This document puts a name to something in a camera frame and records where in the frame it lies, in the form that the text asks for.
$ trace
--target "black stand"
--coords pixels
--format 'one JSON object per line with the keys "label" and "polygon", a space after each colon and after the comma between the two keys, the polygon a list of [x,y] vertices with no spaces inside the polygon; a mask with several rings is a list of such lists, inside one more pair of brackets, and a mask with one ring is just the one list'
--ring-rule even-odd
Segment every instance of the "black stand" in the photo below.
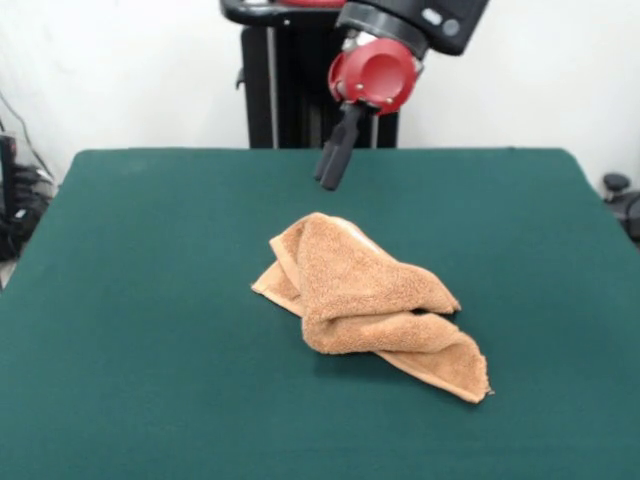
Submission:
{"label": "black stand", "polygon": [[[242,52],[251,148],[322,148],[342,120],[327,86],[344,31],[338,10],[221,0],[223,14],[245,25]],[[355,148],[395,148],[398,114],[364,117]]]}

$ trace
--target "brown towel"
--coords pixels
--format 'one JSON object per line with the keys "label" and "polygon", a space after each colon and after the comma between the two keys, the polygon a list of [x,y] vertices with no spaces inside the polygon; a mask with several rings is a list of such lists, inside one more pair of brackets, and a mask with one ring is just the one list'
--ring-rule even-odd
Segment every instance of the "brown towel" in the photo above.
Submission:
{"label": "brown towel", "polygon": [[352,223],[321,213],[302,218],[270,245],[277,260],[252,288],[302,317],[311,348],[375,352],[472,403],[490,391],[476,343],[436,315],[460,304],[433,273],[398,262]]}

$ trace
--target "black knob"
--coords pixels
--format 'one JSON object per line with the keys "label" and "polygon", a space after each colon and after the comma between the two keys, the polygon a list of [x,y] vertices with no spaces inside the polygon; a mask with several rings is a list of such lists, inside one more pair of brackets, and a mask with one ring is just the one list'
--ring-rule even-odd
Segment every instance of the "black knob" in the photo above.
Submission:
{"label": "black knob", "polygon": [[607,190],[611,193],[622,193],[622,191],[629,188],[630,185],[631,181],[629,177],[619,173],[609,173],[604,176],[604,186],[607,187]]}

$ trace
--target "black device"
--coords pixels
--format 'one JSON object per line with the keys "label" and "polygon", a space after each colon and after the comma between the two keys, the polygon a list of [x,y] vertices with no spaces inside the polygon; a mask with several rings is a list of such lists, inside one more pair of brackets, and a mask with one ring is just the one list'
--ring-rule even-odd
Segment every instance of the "black device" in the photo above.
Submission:
{"label": "black device", "polygon": [[37,167],[18,164],[17,154],[15,138],[0,134],[0,262],[20,257],[52,197],[51,181]]}
{"label": "black device", "polygon": [[617,173],[605,175],[603,182],[607,206],[631,240],[640,243],[640,190],[629,190],[629,178]]}
{"label": "black device", "polygon": [[335,190],[353,148],[396,147],[427,51],[462,55],[487,4],[221,0],[223,14],[247,26],[240,78],[251,147],[324,146],[314,176]]}

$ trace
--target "black mount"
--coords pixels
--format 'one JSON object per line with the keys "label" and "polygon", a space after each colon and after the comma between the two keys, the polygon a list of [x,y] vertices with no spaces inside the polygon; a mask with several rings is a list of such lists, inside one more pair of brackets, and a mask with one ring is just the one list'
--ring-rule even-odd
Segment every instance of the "black mount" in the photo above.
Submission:
{"label": "black mount", "polygon": [[627,191],[631,181],[625,175],[610,173],[603,179],[605,202],[629,237],[640,242],[640,191]]}

